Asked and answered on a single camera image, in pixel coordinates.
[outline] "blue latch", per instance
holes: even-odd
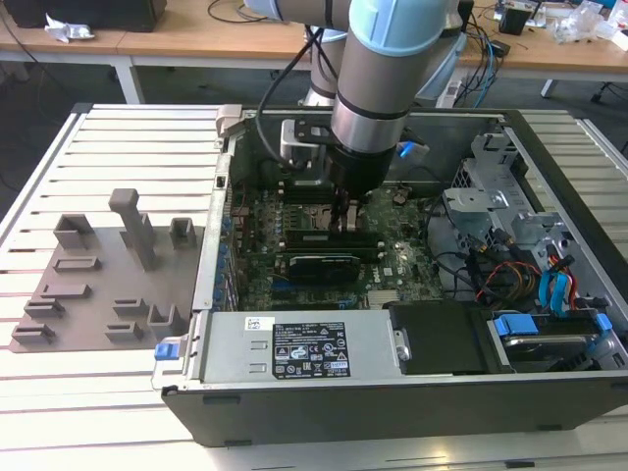
[[[535,336],[539,333],[530,314],[501,314],[495,319],[495,327],[500,337]]]
[[[157,343],[155,346],[155,360],[177,360],[179,359],[178,343]]]
[[[599,313],[596,315],[596,321],[598,322],[598,326],[602,332],[612,331],[612,324],[610,323],[610,319],[605,314]]]

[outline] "crumpled paper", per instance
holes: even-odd
[[[91,33],[91,29],[88,25],[72,25],[69,23],[58,22],[46,15],[48,20],[48,26],[45,26],[45,31],[58,41],[68,44],[70,39],[93,39],[94,36]]]

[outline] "desk leg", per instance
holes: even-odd
[[[137,70],[131,62],[131,58],[120,56],[112,64],[116,68],[116,74],[125,95],[127,104],[138,105],[144,103],[144,94],[141,91]]]
[[[558,85],[558,80],[549,79],[546,81],[546,84],[543,85],[543,90],[541,90],[541,96],[544,98],[551,98],[551,93]]]

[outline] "sticker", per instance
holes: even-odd
[[[273,376],[278,380],[351,376],[344,322],[275,324]]]
[[[244,319],[246,331],[272,331],[275,324],[274,317],[247,317]]]

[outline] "light blue robot joint cap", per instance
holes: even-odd
[[[393,57],[418,54],[434,44],[445,27],[444,0],[353,0],[349,24],[374,52]]]

